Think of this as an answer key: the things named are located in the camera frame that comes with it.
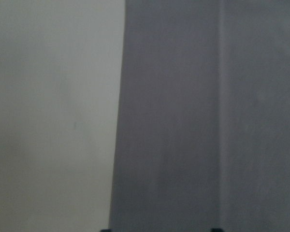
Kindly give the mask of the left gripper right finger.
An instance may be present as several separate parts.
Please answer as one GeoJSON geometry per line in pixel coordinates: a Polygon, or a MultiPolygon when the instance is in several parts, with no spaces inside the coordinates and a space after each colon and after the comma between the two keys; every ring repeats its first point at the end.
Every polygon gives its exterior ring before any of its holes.
{"type": "Polygon", "coordinates": [[[222,232],[222,228],[211,228],[210,232],[222,232]]]}

